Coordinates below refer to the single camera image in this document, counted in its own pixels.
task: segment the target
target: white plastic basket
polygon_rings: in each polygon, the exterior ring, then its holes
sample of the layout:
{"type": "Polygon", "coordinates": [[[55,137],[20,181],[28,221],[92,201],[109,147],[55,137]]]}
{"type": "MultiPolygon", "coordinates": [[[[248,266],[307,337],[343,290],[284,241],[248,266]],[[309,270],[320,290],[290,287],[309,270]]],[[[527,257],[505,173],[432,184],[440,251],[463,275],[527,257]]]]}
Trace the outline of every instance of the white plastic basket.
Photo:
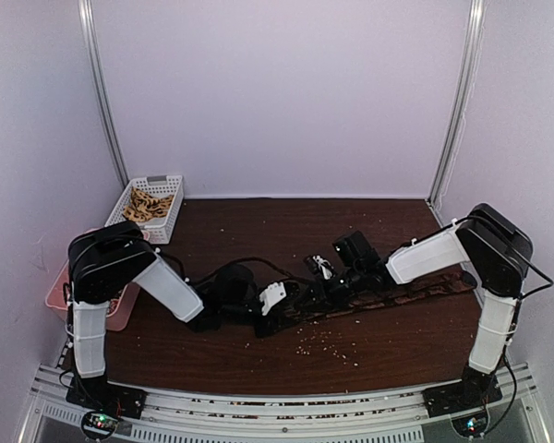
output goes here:
{"type": "Polygon", "coordinates": [[[150,234],[150,243],[155,245],[168,245],[170,237],[173,235],[175,228],[176,217],[181,209],[185,192],[183,190],[182,175],[161,175],[155,177],[134,178],[129,182],[129,185],[117,200],[114,205],[113,212],[109,216],[105,226],[111,226],[119,222],[124,222],[126,218],[123,216],[123,210],[129,204],[131,199],[131,188],[136,187],[147,192],[153,197],[164,198],[171,194],[175,196],[173,204],[168,210],[168,215],[163,218],[151,219],[143,223],[138,223],[139,228],[150,234]]]}

